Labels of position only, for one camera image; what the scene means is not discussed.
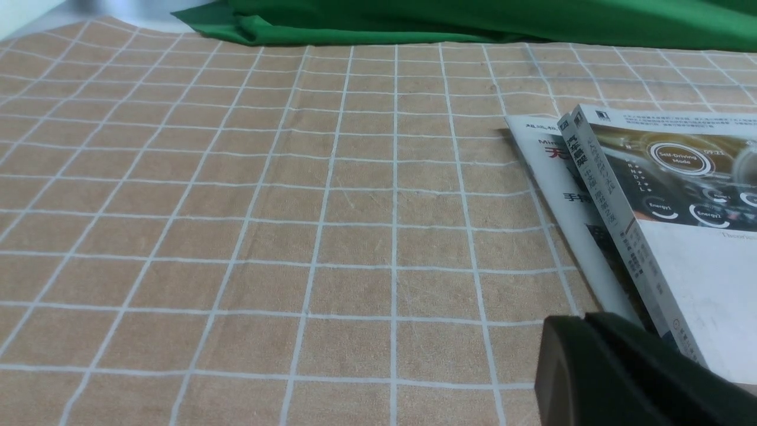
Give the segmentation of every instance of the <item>green cloth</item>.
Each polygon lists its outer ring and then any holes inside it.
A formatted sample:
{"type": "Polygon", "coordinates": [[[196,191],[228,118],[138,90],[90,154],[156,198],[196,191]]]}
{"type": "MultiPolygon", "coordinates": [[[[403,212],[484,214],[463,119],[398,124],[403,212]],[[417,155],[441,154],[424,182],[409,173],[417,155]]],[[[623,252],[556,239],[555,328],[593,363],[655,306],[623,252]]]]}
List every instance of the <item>green cloth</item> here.
{"type": "Polygon", "coordinates": [[[245,45],[528,39],[757,51],[757,0],[222,0],[173,15],[245,45]]]}

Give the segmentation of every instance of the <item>white book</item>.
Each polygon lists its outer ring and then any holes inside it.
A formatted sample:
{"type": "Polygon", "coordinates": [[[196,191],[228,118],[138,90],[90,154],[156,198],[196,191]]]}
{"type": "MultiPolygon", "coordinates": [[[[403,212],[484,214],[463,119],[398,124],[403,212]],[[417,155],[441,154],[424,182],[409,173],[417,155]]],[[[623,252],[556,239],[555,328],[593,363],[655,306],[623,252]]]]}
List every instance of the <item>white book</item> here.
{"type": "Polygon", "coordinates": [[[598,303],[637,325],[646,320],[620,255],[586,190],[554,119],[505,117],[531,175],[578,261],[598,303]]]}
{"type": "Polygon", "coordinates": [[[757,116],[579,105],[559,128],[681,352],[757,384],[757,116]]]}

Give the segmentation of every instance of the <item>book spine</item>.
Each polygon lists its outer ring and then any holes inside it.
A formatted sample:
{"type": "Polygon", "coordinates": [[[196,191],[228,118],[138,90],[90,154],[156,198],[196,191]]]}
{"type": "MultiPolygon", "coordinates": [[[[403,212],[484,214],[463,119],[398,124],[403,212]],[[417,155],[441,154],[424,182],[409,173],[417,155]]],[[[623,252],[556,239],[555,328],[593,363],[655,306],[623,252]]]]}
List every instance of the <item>book spine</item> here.
{"type": "Polygon", "coordinates": [[[584,117],[580,107],[576,108],[573,114],[560,120],[559,127],[564,132],[565,142],[589,188],[594,204],[634,279],[659,335],[672,337],[684,355],[704,365],[702,354],[691,338],[690,328],[681,309],[667,291],[667,283],[650,255],[634,212],[584,117]]]}
{"type": "Polygon", "coordinates": [[[522,125],[515,125],[515,120],[511,121],[513,125],[510,129],[523,162],[538,183],[602,309],[617,313],[634,324],[643,326],[618,278],[587,230],[587,225],[602,225],[604,228],[604,223],[598,215],[590,215],[593,204],[591,208],[584,207],[584,198],[588,194],[573,181],[568,169],[563,167],[565,161],[572,159],[565,159],[567,151],[562,137],[555,135],[556,139],[552,139],[553,135],[547,133],[529,132],[522,125]],[[552,149],[553,154],[545,155],[545,149],[552,149]],[[566,200],[566,196],[582,198],[576,206],[572,204],[572,200],[566,200]]]}

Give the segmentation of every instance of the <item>circular gauge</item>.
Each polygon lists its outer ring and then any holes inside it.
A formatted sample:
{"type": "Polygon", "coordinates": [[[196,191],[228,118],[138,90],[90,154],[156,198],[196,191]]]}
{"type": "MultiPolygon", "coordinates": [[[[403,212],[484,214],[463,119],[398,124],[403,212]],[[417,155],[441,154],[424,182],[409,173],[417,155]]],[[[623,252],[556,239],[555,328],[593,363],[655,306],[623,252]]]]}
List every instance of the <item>circular gauge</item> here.
{"type": "Polygon", "coordinates": [[[730,196],[715,188],[705,188],[702,190],[702,194],[704,194],[708,200],[717,202],[718,204],[725,204],[731,200],[730,196]]]}
{"type": "Polygon", "coordinates": [[[725,210],[713,205],[692,204],[689,206],[689,213],[709,227],[727,228],[731,225],[727,220],[725,210]]]}
{"type": "Polygon", "coordinates": [[[656,143],[650,146],[650,155],[664,168],[687,176],[703,176],[712,171],[709,158],[680,143],[656,143]]]}
{"type": "Polygon", "coordinates": [[[741,201],[745,202],[752,207],[757,207],[757,194],[755,193],[741,193],[739,194],[741,201]]]}
{"type": "Polygon", "coordinates": [[[644,207],[661,219],[673,220],[678,217],[678,213],[673,210],[673,206],[665,201],[662,197],[650,196],[646,197],[643,201],[644,207]]]}
{"type": "Polygon", "coordinates": [[[757,148],[752,146],[739,152],[732,174],[739,185],[757,186],[757,148]]]}

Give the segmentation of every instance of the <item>black plastic object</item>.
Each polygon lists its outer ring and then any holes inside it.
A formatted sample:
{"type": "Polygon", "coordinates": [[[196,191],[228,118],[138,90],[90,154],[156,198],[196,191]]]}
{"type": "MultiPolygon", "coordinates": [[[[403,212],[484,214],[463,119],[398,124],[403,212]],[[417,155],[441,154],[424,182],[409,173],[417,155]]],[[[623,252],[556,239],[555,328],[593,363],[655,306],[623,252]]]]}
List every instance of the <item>black plastic object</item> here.
{"type": "Polygon", "coordinates": [[[757,425],[757,397],[609,313],[544,320],[535,390],[544,426],[757,425]]]}

